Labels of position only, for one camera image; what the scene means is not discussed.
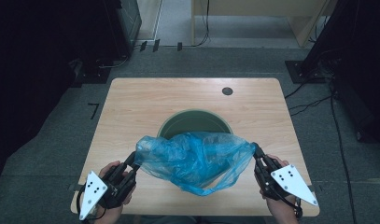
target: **black round hole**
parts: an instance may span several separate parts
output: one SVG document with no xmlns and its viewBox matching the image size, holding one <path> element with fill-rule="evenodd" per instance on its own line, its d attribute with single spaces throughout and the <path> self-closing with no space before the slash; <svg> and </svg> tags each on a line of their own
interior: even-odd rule
<svg viewBox="0 0 380 224">
<path fill-rule="evenodd" d="M 232 95 L 233 94 L 233 90 L 231 88 L 229 88 L 229 87 L 225 87 L 225 88 L 222 89 L 222 93 L 224 95 Z"/>
</svg>

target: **hand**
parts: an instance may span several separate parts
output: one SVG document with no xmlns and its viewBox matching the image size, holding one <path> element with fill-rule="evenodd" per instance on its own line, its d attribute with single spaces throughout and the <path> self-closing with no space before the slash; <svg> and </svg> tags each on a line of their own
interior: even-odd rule
<svg viewBox="0 0 380 224">
<path fill-rule="evenodd" d="M 103 168 L 100 171 L 99 177 L 102 178 L 103 176 L 105 176 L 105 174 L 107 173 L 107 171 L 111 167 L 119 166 L 119 165 L 120 165 L 120 161 L 113 161 L 113 162 L 109 163 L 105 168 Z M 95 224 L 114 224 L 114 223 L 116 223 L 117 220 L 120 218 L 120 214 L 122 213 L 123 205 L 128 204 L 131 201 L 132 193 L 134 192 L 134 189 L 135 189 L 135 186 L 131 190 L 131 192 L 128 194 L 126 199 L 122 202 L 122 205 L 120 207 L 107 209 L 104 215 L 103 215 L 103 213 L 105 211 L 104 207 L 97 204 L 97 215 L 96 216 L 97 217 L 100 217 L 101 215 L 103 215 L 103 216 L 99 219 L 96 219 L 96 221 L 94 223 Z"/>
<path fill-rule="evenodd" d="M 273 155 L 267 155 L 271 159 L 277 160 L 280 165 L 287 166 L 289 165 L 288 161 L 281 161 L 278 157 Z M 290 223 L 290 224 L 298 224 L 298 220 L 295 217 L 294 209 L 282 202 L 281 200 L 276 201 L 274 199 L 267 198 L 263 195 L 262 190 L 260 190 L 260 194 L 262 195 L 262 199 L 266 200 L 266 204 L 268 205 L 268 209 L 271 212 L 272 216 L 276 219 L 279 224 Z M 286 199 L 295 204 L 295 197 L 293 195 L 289 195 Z"/>
</svg>

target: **gray carpet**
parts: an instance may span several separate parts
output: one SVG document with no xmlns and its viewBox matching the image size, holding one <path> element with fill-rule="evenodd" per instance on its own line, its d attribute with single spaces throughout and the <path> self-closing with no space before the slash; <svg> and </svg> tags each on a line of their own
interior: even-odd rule
<svg viewBox="0 0 380 224">
<path fill-rule="evenodd" d="M 77 183 L 113 78 L 276 77 L 286 95 L 299 85 L 292 84 L 284 61 L 303 60 L 307 53 L 308 49 L 137 49 L 130 61 L 111 71 L 107 84 L 69 89 L 39 135 L 8 159 L 0 178 L 0 223 L 79 223 L 70 211 L 73 192 L 68 188 Z M 287 104 L 309 104 L 329 93 L 328 84 L 308 84 Z M 93 119 L 94 106 L 89 103 L 101 105 Z M 341 102 L 333 103 L 358 223 L 380 223 L 380 145 L 357 142 Z M 292 121 L 320 204 L 319 216 L 304 217 L 302 223 L 353 223 L 330 101 Z M 120 223 L 131 221 L 131 216 L 122 216 Z"/>
</svg>

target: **person's left hand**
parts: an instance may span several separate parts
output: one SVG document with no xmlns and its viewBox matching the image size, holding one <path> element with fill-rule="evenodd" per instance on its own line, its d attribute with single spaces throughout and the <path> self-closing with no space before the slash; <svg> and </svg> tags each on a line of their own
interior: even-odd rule
<svg viewBox="0 0 380 224">
<path fill-rule="evenodd" d="M 111 167 L 119 166 L 119 165 L 120 165 L 120 161 L 113 161 L 113 162 L 109 163 L 105 168 L 103 168 L 100 171 L 99 177 L 102 178 L 103 176 L 105 176 L 105 174 L 107 173 L 107 171 Z M 99 219 L 96 219 L 96 221 L 94 223 L 95 224 L 114 224 L 114 223 L 116 223 L 117 220 L 120 218 L 120 214 L 122 213 L 123 205 L 128 204 L 131 201 L 132 193 L 134 192 L 135 188 L 136 188 L 136 186 L 134 186 L 134 188 L 128 194 L 126 199 L 122 202 L 122 205 L 120 207 L 107 209 L 104 215 L 103 215 L 103 213 L 105 211 L 104 207 L 97 204 L 97 215 L 96 216 L 97 217 L 100 217 L 101 215 L 103 215 L 103 216 Z"/>
</svg>

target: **white mounting bracket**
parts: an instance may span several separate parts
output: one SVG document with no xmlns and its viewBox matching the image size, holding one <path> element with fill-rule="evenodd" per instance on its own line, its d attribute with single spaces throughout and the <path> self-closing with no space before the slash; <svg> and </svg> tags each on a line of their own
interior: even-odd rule
<svg viewBox="0 0 380 224">
<path fill-rule="evenodd" d="M 84 220 L 88 216 L 106 191 L 107 185 L 105 182 L 103 182 L 94 171 L 90 171 L 88 173 L 87 183 L 85 184 L 85 193 L 82 199 L 79 220 Z"/>
<path fill-rule="evenodd" d="M 271 172 L 272 178 L 286 192 L 318 206 L 318 202 L 294 165 Z"/>
</svg>

